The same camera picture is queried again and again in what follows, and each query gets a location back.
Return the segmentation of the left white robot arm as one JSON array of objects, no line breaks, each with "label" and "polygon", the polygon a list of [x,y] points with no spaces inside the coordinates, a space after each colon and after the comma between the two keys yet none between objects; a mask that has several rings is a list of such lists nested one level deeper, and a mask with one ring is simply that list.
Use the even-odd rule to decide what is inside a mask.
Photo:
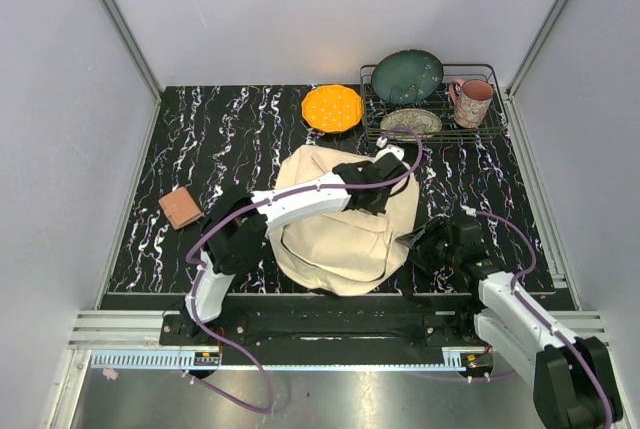
[{"label": "left white robot arm", "polygon": [[416,168],[397,146],[370,158],[305,145],[282,163],[275,188],[224,191],[186,256],[196,277],[181,333],[196,345],[214,337],[225,296],[257,268],[264,243],[282,272],[310,290],[375,289],[407,260],[398,239],[414,228]]}]

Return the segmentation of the brown leather wallet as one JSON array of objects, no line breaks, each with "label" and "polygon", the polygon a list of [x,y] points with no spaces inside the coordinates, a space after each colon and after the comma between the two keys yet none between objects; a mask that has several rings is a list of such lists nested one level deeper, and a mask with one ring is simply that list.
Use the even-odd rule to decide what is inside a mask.
[{"label": "brown leather wallet", "polygon": [[178,187],[159,200],[160,207],[173,229],[182,229],[197,221],[203,212],[186,187]]}]

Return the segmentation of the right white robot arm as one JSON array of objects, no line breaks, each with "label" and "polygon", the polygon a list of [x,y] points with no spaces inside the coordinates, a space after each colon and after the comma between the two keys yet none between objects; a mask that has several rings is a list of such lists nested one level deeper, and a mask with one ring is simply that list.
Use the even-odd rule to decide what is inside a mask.
[{"label": "right white robot arm", "polygon": [[416,266],[448,266],[472,295],[454,320],[466,345],[497,350],[527,382],[547,428],[610,428],[622,420],[609,351],[596,336],[582,337],[547,312],[485,248],[476,217],[437,217],[398,238]]}]

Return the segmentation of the beige canvas backpack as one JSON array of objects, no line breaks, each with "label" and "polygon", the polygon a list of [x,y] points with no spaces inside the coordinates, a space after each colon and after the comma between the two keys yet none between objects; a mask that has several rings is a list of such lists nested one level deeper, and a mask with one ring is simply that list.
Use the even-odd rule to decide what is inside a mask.
[{"label": "beige canvas backpack", "polygon": [[410,233],[416,219],[419,184],[407,173],[394,180],[386,213],[345,210],[350,196],[332,172],[341,163],[374,161],[334,149],[304,145],[281,165],[263,208],[276,262],[294,282],[338,296],[360,296],[386,281],[408,259],[395,239]]}]

